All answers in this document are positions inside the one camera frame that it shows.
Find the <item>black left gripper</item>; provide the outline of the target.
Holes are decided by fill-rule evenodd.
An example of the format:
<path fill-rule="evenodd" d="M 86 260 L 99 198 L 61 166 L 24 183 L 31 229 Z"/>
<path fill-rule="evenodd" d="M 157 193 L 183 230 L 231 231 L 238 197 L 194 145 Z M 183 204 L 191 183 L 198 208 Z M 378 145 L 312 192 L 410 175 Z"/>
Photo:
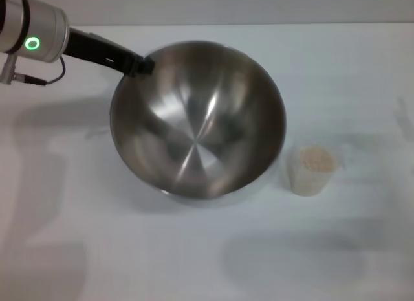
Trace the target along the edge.
<path fill-rule="evenodd" d="M 133 51 L 96 34 L 70 28 L 64 55 L 88 61 L 123 72 L 128 76 L 138 73 L 151 75 L 155 61 L 147 56 L 137 56 Z"/>

